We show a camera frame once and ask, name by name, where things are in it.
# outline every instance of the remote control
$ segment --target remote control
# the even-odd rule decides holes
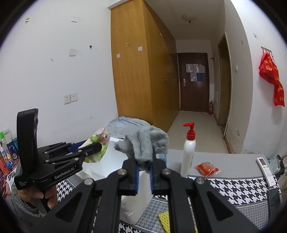
[[[268,186],[272,187],[272,186],[276,185],[274,177],[273,177],[268,165],[266,164],[264,158],[258,157],[257,162],[258,162],[258,164],[259,164],[259,166],[260,166],[260,168],[261,168],[261,170],[262,170],[262,172],[266,178]]]

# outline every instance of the ceiling light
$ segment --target ceiling light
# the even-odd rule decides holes
[[[189,23],[191,23],[191,21],[194,21],[197,19],[197,17],[195,15],[191,15],[191,14],[185,14],[182,16],[182,18],[185,20],[185,21],[188,21]]]

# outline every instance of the human hand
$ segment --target human hand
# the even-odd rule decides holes
[[[48,199],[48,207],[52,209],[58,203],[56,185],[47,189],[44,194],[45,198]],[[44,194],[35,187],[18,190],[18,195],[21,200],[24,202],[28,202],[33,206],[36,206],[35,202],[33,201],[33,198],[43,199]]]

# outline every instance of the floor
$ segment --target floor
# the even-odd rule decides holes
[[[225,142],[222,139],[220,127],[214,116],[205,112],[180,111],[167,132],[169,148],[183,150],[186,133],[189,127],[183,127],[184,123],[195,122],[196,148],[198,152],[228,153]]]

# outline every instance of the wooden wardrobe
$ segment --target wooden wardrobe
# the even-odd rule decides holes
[[[111,46],[119,116],[168,131],[179,112],[175,39],[144,0],[111,10]]]

